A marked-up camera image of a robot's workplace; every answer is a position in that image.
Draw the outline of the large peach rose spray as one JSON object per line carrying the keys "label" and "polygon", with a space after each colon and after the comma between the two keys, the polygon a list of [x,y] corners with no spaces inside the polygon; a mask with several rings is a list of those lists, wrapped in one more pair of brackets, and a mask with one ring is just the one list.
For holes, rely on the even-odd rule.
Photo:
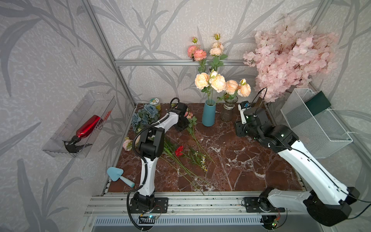
{"label": "large peach rose spray", "polygon": [[219,74],[217,71],[212,71],[210,74],[202,72],[196,75],[195,78],[196,88],[207,94],[208,105],[215,105],[213,101],[213,92],[217,93],[226,90],[226,80],[225,77]]}

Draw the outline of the peach rose spray stem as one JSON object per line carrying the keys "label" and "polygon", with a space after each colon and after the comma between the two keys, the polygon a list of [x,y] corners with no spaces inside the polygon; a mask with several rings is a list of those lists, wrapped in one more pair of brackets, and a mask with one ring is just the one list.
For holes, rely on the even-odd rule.
{"label": "peach rose spray stem", "polygon": [[209,51],[210,55],[213,57],[213,60],[210,63],[211,69],[210,71],[217,71],[218,68],[224,66],[222,60],[226,59],[228,56],[223,54],[224,53],[224,46],[221,43],[220,39],[221,36],[219,33],[214,35],[215,42],[212,44],[211,49]]}

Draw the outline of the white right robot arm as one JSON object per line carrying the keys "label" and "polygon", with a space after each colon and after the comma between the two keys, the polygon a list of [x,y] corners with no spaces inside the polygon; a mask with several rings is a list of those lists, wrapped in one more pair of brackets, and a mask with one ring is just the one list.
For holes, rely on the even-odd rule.
{"label": "white right robot arm", "polygon": [[267,187],[254,201],[244,200],[247,210],[256,208],[272,213],[280,208],[307,212],[324,226],[334,226],[349,219],[351,205],[358,201],[359,191],[347,187],[328,172],[307,150],[299,137],[286,125],[274,126],[263,108],[238,104],[241,120],[236,134],[249,136],[286,160],[311,187],[311,191],[284,191]]}

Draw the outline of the pink rose spray stem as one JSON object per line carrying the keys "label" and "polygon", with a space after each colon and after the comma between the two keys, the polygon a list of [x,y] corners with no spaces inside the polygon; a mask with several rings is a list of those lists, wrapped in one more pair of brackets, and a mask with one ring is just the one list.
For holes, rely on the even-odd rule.
{"label": "pink rose spray stem", "polygon": [[191,45],[187,49],[187,55],[193,62],[197,62],[199,64],[198,67],[198,74],[195,78],[195,85],[196,88],[201,90],[203,93],[206,93],[208,96],[208,100],[210,99],[210,84],[209,79],[210,76],[206,72],[206,58],[207,53],[205,50],[201,48],[201,45],[198,43],[198,39],[196,37],[192,37],[191,39],[193,45]]}

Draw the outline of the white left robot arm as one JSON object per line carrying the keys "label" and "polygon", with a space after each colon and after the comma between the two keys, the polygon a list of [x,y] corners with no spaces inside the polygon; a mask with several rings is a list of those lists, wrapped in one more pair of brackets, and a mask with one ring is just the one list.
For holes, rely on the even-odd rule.
{"label": "white left robot arm", "polygon": [[175,127],[178,131],[189,125],[186,117],[188,106],[177,102],[167,110],[164,117],[146,125],[136,137],[140,137],[138,150],[134,153],[141,159],[140,186],[133,190],[134,195],[127,195],[129,213],[144,213],[155,208],[155,174],[156,166],[165,146],[165,133]]}

